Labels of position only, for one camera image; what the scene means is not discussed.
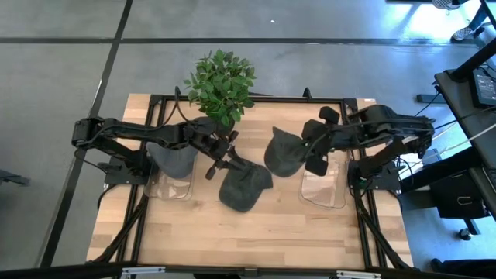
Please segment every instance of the metal bracket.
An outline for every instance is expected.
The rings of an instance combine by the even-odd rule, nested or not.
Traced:
[[[343,102],[351,108],[352,112],[358,111],[358,104],[355,98],[344,98]]]
[[[258,268],[256,267],[245,267],[244,277],[258,277]]]
[[[132,175],[124,162],[111,157],[110,163],[98,163],[99,167],[103,167],[107,171],[105,176],[106,184],[138,184],[145,185],[148,182],[148,174],[143,176]]]
[[[122,269],[122,275],[125,276],[157,273],[165,273],[165,267],[125,267]]]
[[[337,278],[349,278],[349,279],[381,279],[380,274],[373,274],[368,272],[357,272],[357,271],[337,271]]]
[[[163,95],[151,95],[150,96],[150,102],[148,103],[148,105],[161,104],[163,97],[164,97]]]

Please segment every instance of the black cable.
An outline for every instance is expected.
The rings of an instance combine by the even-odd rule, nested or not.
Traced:
[[[74,156],[76,157],[76,159],[82,160],[82,161],[83,161],[83,162],[85,162],[86,164],[89,164],[89,165],[91,165],[91,166],[93,166],[93,167],[98,168],[100,171],[103,171],[105,174],[107,174],[107,173],[108,173],[108,171],[104,170],[102,167],[99,167],[99,166],[97,166],[96,164],[93,164],[92,162],[86,161],[85,159],[83,159],[83,158],[79,157],[79,156],[78,156],[78,150],[75,150],[75,151],[74,151]]]
[[[408,169],[410,170],[410,177],[412,178],[412,182],[410,182],[410,186],[413,186],[413,171],[412,168],[410,167],[410,164],[405,159],[398,156],[398,161],[399,160],[403,161],[403,163],[405,163],[408,166]]]
[[[175,104],[174,104],[174,107],[172,108],[172,112],[170,112],[171,114],[169,115],[169,117],[167,118],[167,120],[165,120],[165,122],[160,125],[160,126],[157,126],[155,128],[152,128],[152,129],[145,129],[145,128],[138,128],[138,127],[127,127],[127,129],[133,129],[133,130],[136,130],[136,131],[143,131],[143,132],[153,132],[153,131],[157,131],[158,129],[164,127],[168,122],[169,120],[171,120],[172,118],[172,115],[174,114],[174,112],[176,111],[176,109],[179,110],[179,113],[181,114],[181,116],[183,116],[184,118],[184,115],[182,114],[181,112],[181,108],[179,108],[179,99],[178,97],[176,96],[175,98]],[[111,129],[111,128],[114,128],[114,127],[117,127],[116,125],[110,125],[110,126],[107,126],[101,130],[99,130],[90,140],[87,140],[85,142],[81,142],[81,143],[77,143],[77,145],[83,145],[83,144],[89,144],[89,143],[93,143],[98,136],[100,136],[101,133],[103,133],[104,131],[108,130],[108,129]]]
[[[186,116],[184,116],[183,112],[181,111],[181,107],[179,106],[179,95],[180,94],[181,94],[181,90],[179,90],[179,87],[176,86],[176,88],[174,89],[174,99],[176,101],[177,110],[179,111],[179,114],[186,122],[191,122],[189,119],[186,118]]]
[[[490,110],[492,110],[492,109],[496,109],[496,106],[492,106],[492,107],[490,107],[490,108],[486,108],[486,109],[480,110],[480,111],[478,111],[478,112],[472,112],[472,113],[470,113],[470,114],[468,114],[468,115],[462,116],[462,117],[460,117],[460,118],[458,118],[458,119],[455,119],[455,120],[453,120],[453,121],[449,121],[449,122],[447,122],[447,123],[444,123],[444,124],[442,124],[441,126],[437,126],[437,127],[436,127],[436,128],[434,128],[434,129],[443,128],[444,126],[448,126],[449,124],[452,124],[452,123],[455,123],[455,122],[459,122],[459,121],[461,121],[461,120],[464,120],[464,119],[465,119],[465,118],[467,118],[467,117],[471,117],[471,116],[474,116],[474,115],[478,115],[479,113],[482,113],[482,112],[487,112],[487,111],[490,111]]]
[[[348,129],[352,128],[355,126],[363,126],[363,125],[370,125],[370,124],[381,124],[381,123],[403,123],[403,122],[410,122],[410,123],[420,123],[420,124],[431,124],[435,122],[435,119],[429,119],[428,121],[422,121],[422,120],[414,120],[414,119],[389,119],[389,120],[377,120],[377,121],[365,121],[365,122],[357,122],[357,123],[351,123],[345,126],[337,126],[333,129],[332,131],[337,131],[341,129]]]
[[[367,191],[369,191],[369,188],[370,186],[372,186],[372,183],[374,182],[374,179],[369,179],[369,183],[367,184],[367,186],[365,186],[365,188],[363,189],[363,193],[360,195],[360,198],[363,198],[365,193],[367,193]]]
[[[360,195],[360,198],[362,198],[365,193],[367,193],[367,191],[369,190],[370,186],[372,186],[372,183],[374,182],[374,179],[373,178],[370,178],[367,180],[367,186],[365,186],[365,188],[363,189],[363,193]],[[355,197],[355,194],[351,191],[351,187],[350,185],[348,184],[348,191],[350,192],[350,195],[352,197]]]
[[[434,100],[436,100],[437,96],[439,96],[439,91],[438,90],[436,90],[436,94],[434,95],[434,98],[432,98],[432,100],[423,109],[421,109],[420,112],[417,112],[417,114],[415,116],[417,116],[421,112],[425,111],[425,109],[427,109],[434,102]]]
[[[490,77],[493,81],[496,81],[496,77],[493,77],[489,72],[483,67],[477,67],[477,69],[481,69],[488,77]]]
[[[98,202],[96,204],[96,210],[100,210],[100,204],[102,203],[103,196],[107,194],[110,190],[112,190],[117,184],[109,184],[108,187],[100,194],[100,197],[98,197]]]

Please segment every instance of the clear plastic container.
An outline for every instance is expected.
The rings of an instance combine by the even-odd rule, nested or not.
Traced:
[[[160,198],[162,200],[189,200],[192,195],[196,161],[197,159],[195,159],[193,171],[182,179],[168,177],[159,170],[156,164],[153,164],[150,179],[145,187],[145,194],[150,198]]]
[[[299,198],[302,202],[328,209],[339,209],[346,205],[347,155],[331,153],[325,176],[320,177],[309,171],[303,173]]]

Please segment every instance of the cable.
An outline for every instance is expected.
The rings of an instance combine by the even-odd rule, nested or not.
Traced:
[[[82,160],[82,161],[83,161],[83,162],[85,162],[86,164],[89,164],[89,165],[91,165],[91,166],[93,166],[93,167],[98,168],[100,171],[103,171],[105,174],[107,174],[107,173],[108,173],[108,171],[104,170],[102,167],[99,167],[98,165],[93,164],[92,162],[86,161],[85,159],[83,159],[83,158],[79,157],[79,156],[78,156],[78,154],[77,154],[77,152],[78,152],[78,150],[75,150],[75,151],[74,151],[74,156],[75,156],[77,159]]]
[[[444,131],[442,131],[439,135],[434,136],[434,137],[431,139],[431,141],[434,141],[435,139],[439,138],[440,136],[442,136],[443,134],[445,134],[446,132],[448,132],[451,128],[453,128],[455,125],[456,125],[456,123],[451,124],[451,126],[450,126],[450,127],[448,127],[447,129],[445,129]]]
[[[413,186],[413,171],[412,171],[412,168],[410,167],[410,164],[403,158],[401,158],[400,156],[398,156],[398,162],[399,161],[403,161],[407,166],[408,166],[408,169],[410,170],[410,177],[412,178],[412,182],[410,182],[410,186]]]
[[[470,113],[470,114],[468,114],[468,115],[462,116],[462,117],[460,117],[460,118],[458,118],[458,119],[455,119],[455,120],[453,120],[453,121],[449,121],[449,122],[447,122],[447,123],[444,123],[444,124],[442,124],[441,126],[437,126],[437,127],[436,127],[436,128],[434,128],[434,129],[443,128],[444,126],[448,126],[448,125],[449,125],[449,124],[451,124],[451,123],[459,122],[459,121],[461,121],[461,120],[464,120],[464,119],[465,119],[465,118],[467,118],[467,117],[471,117],[471,116],[474,116],[474,115],[478,115],[479,113],[482,113],[482,112],[487,112],[487,111],[490,111],[490,110],[492,110],[492,109],[496,109],[496,106],[492,106],[492,107],[490,107],[490,108],[486,108],[486,109],[483,109],[483,110],[480,110],[480,111],[477,111],[477,112],[472,112],[472,113]]]
[[[186,118],[186,116],[184,116],[183,112],[181,111],[181,107],[179,106],[179,95],[181,94],[181,90],[179,90],[179,87],[176,86],[176,88],[174,89],[174,99],[176,101],[176,106],[177,106],[177,110],[179,111],[179,114],[181,115],[181,117],[188,123],[190,123],[191,121],[189,119]]]
[[[489,63],[488,63],[488,62],[486,62],[486,63],[484,63],[484,64],[482,64],[482,65],[487,66],[487,67],[488,67],[488,68],[490,68],[490,69],[491,69],[494,73],[496,73],[496,70],[495,70],[493,67],[491,67],[491,66],[489,65]]]
[[[108,191],[112,190],[117,184],[109,184],[108,187],[100,194],[98,197],[98,202],[96,204],[96,210],[100,210],[100,204],[102,203],[103,196],[107,194]]]
[[[477,137],[484,135],[485,133],[489,132],[489,131],[490,131],[491,129],[493,129],[494,127],[496,127],[496,124],[493,124],[492,126],[490,126],[490,127],[486,128],[484,131],[482,131],[482,132],[478,133],[478,134],[477,134],[477,135],[475,135],[475,136],[472,136],[471,138],[469,138],[469,139],[467,139],[467,140],[464,140],[464,141],[463,141],[463,142],[461,142],[461,143],[458,143],[458,144],[456,144],[456,145],[454,145],[454,146],[450,146],[450,147],[445,148],[443,151],[441,151],[441,153],[436,153],[436,154],[433,154],[433,155],[431,155],[431,156],[424,157],[424,158],[422,158],[422,159],[423,159],[423,160],[425,160],[425,159],[429,159],[429,158],[432,158],[432,157],[436,157],[436,156],[438,156],[438,155],[441,155],[441,154],[445,153],[446,151],[450,151],[450,150],[452,150],[452,149],[454,149],[454,148],[457,148],[458,146],[460,146],[460,145],[462,145],[462,144],[468,143],[468,142],[470,142],[470,141],[472,141],[472,140],[475,140]],[[419,162],[417,162],[417,163],[413,164],[413,166],[412,166],[412,167],[414,167],[414,166],[416,166],[417,164],[420,164],[420,163],[421,163],[421,161],[419,161]]]
[[[413,119],[389,119],[389,120],[382,120],[382,121],[365,121],[365,122],[357,122],[357,123],[351,123],[349,125],[346,125],[346,126],[338,126],[338,127],[335,127],[333,129],[331,129],[331,132],[332,131],[338,131],[338,130],[341,130],[341,129],[348,129],[348,128],[351,128],[351,127],[355,127],[355,126],[363,126],[363,125],[370,125],[370,124],[381,124],[381,123],[400,123],[400,122],[410,122],[410,123],[419,123],[419,124],[431,124],[431,123],[434,123],[435,122],[435,119],[429,119],[428,121],[422,121],[422,120],[413,120]],[[425,130],[425,131],[431,131],[431,129],[417,129],[418,131],[422,131],[422,130]]]
[[[172,115],[174,114],[175,110],[178,109],[179,110],[179,113],[181,114],[181,116],[187,121],[189,122],[189,120],[187,120],[184,115],[182,114],[181,112],[181,108],[179,108],[179,100],[178,100],[178,97],[176,96],[175,98],[175,104],[174,104],[174,107],[172,108],[172,112],[170,112],[171,114],[169,115],[169,117],[167,118],[167,120],[162,123],[162,125],[160,126],[157,126],[155,128],[151,128],[151,129],[145,129],[145,128],[138,128],[138,127],[127,127],[127,129],[133,129],[133,130],[136,130],[136,131],[143,131],[143,132],[153,132],[153,131],[157,131],[158,129],[164,127],[168,122],[169,120],[171,120],[172,118]],[[97,138],[98,136],[100,136],[100,134],[102,134],[104,131],[108,130],[108,129],[111,129],[111,128],[114,128],[114,127],[118,127],[117,125],[110,125],[110,126],[107,126],[101,130],[99,130],[90,140],[87,140],[87,141],[84,141],[84,142],[79,142],[77,143],[78,145],[86,145],[86,144],[90,144],[90,143],[93,143]]]
[[[434,100],[436,100],[437,96],[439,96],[439,91],[436,89],[436,94],[434,95],[434,98],[432,98],[432,100],[423,109],[421,109],[420,112],[417,112],[415,117],[419,115],[421,112],[423,112],[425,109],[427,109],[434,102]]]
[[[317,145],[317,143],[319,143],[319,141],[321,141],[324,137],[328,136],[329,134],[328,133],[323,133],[322,135],[320,135],[320,137],[318,137],[313,143],[312,145],[310,145],[307,149],[307,152],[305,153],[305,155],[303,156],[303,158],[307,159],[308,158],[308,155],[311,153],[311,151],[313,150],[313,148]]]

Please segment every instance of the black desk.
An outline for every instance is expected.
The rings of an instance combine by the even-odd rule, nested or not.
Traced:
[[[441,95],[445,98],[446,103],[457,119],[482,110],[473,106],[472,98],[470,97],[470,86],[467,81],[455,82],[446,72],[436,74],[435,79],[440,86]],[[482,112],[461,120],[460,126],[467,138],[471,138],[495,123],[496,114]],[[496,169],[496,128],[472,140],[471,144],[472,147],[450,158],[423,167],[413,177],[408,177],[401,191],[403,193],[414,191],[447,176],[468,170],[480,192],[480,196],[484,200],[484,204],[496,220],[496,188],[488,180],[487,172],[484,169]],[[471,234],[477,234],[475,224],[469,219],[465,219],[465,221]]]
[[[472,105],[470,86],[467,81],[460,83],[452,81],[446,72],[435,74],[434,78],[439,83],[442,91],[441,94],[443,94],[446,103],[456,118],[482,110]],[[495,123],[496,114],[493,112],[482,112],[481,114],[467,117],[460,121],[460,126],[467,135],[467,138],[470,138]],[[472,146],[477,149],[486,167],[496,169],[496,128],[474,139]]]

